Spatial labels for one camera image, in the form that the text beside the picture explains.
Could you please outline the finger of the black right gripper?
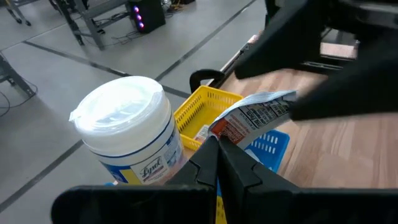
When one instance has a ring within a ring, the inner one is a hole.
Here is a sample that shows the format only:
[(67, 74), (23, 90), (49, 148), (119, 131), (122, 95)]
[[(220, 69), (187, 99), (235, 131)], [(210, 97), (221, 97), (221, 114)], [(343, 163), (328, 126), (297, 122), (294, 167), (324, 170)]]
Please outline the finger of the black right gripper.
[(237, 61), (238, 79), (290, 68), (319, 54), (321, 33), (338, 1), (288, 1)]
[(397, 37), (382, 37), (290, 107), (293, 121), (397, 112)]

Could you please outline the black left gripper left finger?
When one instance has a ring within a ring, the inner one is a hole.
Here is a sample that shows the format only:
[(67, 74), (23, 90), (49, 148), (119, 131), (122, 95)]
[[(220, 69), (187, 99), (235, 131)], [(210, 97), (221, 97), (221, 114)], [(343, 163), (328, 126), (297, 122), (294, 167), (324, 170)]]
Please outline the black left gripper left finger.
[(174, 223), (214, 223), (216, 216), (218, 140), (208, 137), (169, 180), (178, 187)]

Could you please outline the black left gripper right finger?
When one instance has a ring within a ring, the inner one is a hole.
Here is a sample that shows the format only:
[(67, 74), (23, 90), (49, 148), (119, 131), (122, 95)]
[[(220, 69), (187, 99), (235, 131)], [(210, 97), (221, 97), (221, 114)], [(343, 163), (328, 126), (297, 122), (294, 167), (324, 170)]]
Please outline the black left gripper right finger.
[(219, 140), (219, 181), (227, 223), (287, 223), (299, 188), (233, 144)]

